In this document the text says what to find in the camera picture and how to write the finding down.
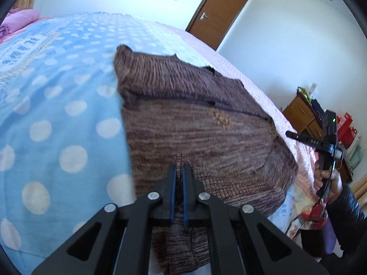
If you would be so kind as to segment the person right hand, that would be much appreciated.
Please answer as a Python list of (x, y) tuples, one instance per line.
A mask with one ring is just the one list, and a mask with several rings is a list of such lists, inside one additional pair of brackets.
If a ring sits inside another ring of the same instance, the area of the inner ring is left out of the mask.
[(332, 203), (338, 199), (343, 190), (342, 178), (338, 170), (333, 170), (332, 173), (326, 170), (322, 171), (319, 162), (316, 161), (314, 170), (314, 188), (316, 191), (319, 191), (323, 187), (323, 179), (330, 180), (328, 200), (329, 203)]

